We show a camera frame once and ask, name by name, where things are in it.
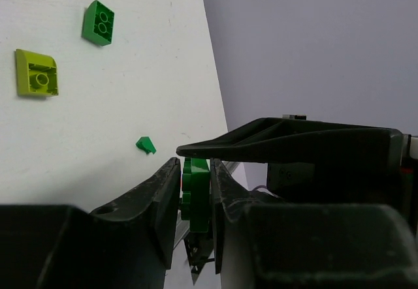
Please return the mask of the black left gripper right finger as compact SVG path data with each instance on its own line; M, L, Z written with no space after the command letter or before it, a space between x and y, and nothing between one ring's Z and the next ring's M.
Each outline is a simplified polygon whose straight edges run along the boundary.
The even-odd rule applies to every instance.
M223 288L416 288L417 245L387 205L267 203L210 162Z

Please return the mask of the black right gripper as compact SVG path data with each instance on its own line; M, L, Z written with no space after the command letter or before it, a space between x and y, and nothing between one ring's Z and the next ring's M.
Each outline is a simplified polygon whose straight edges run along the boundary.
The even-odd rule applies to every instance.
M396 129L266 117L178 155L268 163L269 189L290 202L388 204L417 225L412 137Z

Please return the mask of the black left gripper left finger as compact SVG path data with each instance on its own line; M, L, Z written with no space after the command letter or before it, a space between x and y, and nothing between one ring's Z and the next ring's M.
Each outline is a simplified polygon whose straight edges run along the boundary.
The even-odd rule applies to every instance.
M181 164L85 212L1 206L2 288L162 288L172 263Z

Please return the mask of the green lego from plate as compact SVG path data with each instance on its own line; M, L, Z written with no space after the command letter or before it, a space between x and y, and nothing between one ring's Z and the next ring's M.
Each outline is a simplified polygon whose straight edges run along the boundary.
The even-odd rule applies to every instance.
M210 218L210 169L206 159L186 157L182 172L180 214L193 233L206 233Z

